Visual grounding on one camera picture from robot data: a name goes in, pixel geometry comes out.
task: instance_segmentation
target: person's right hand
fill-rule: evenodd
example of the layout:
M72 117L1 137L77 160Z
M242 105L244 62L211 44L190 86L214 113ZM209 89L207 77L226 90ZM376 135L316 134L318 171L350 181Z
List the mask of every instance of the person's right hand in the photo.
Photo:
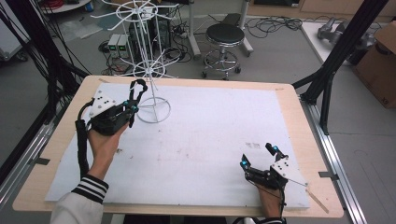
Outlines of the person's right hand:
M257 185L257 189L259 190L264 217L280 217L281 200L279 189L268 189L262 185Z

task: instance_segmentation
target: cardboard box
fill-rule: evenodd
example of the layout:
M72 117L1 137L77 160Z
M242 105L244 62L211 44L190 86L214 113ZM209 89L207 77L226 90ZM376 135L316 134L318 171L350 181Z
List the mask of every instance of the cardboard box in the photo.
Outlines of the cardboard box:
M354 68L385 108L396 108L396 21L375 33L377 43Z

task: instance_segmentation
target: wooden table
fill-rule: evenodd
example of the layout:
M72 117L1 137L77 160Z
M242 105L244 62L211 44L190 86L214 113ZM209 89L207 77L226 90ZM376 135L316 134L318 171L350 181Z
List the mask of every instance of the wooden table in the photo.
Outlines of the wooden table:
M13 207L18 211L51 211L54 203L44 198L55 177L64 150L75 134L74 121L81 107L89 102L103 82L129 84L132 77L86 77L75 98L67 108L61 122L49 140L41 158L49 159L48 165L37 164L28 176ZM330 178L321 178L318 172L327 171L319 153L314 135L294 88L289 84L212 81L198 79L168 79L156 82L158 86L217 87L275 91L289 132L302 175L309 182L308 209L285 208L285 217L341 217L344 214ZM259 207L179 206L105 203L106 213L122 214L168 214L231 217L262 216Z

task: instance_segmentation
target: person's left hand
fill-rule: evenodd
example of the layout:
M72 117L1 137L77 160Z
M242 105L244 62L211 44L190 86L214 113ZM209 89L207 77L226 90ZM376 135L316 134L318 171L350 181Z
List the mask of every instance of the person's left hand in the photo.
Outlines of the person's left hand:
M129 122L110 136L101 135L95 130L88 131L88 140L93 154L93 164L88 175L95 176L102 180L105 178L108 167L110 167L114 154L119 147L120 137L128 125Z

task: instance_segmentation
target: metal rail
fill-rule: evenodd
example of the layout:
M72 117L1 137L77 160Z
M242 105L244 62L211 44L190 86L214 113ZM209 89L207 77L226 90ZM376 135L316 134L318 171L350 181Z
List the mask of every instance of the metal rail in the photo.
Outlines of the metal rail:
M306 104L308 112L311 115L311 121L317 131L322 150L326 156L327 163L330 166L329 168L333 174L338 175L339 177L338 180L335 180L335 184L341 193L351 221L355 224L366 224L366 218L361 211L361 206L359 205L358 199L356 198L356 195L349 183L347 174L340 161L340 158L338 157L334 144L332 143L332 139L329 135L323 132L322 128L320 127L320 112L318 111L318 108L315 105L309 105L306 102L302 102L302 104Z

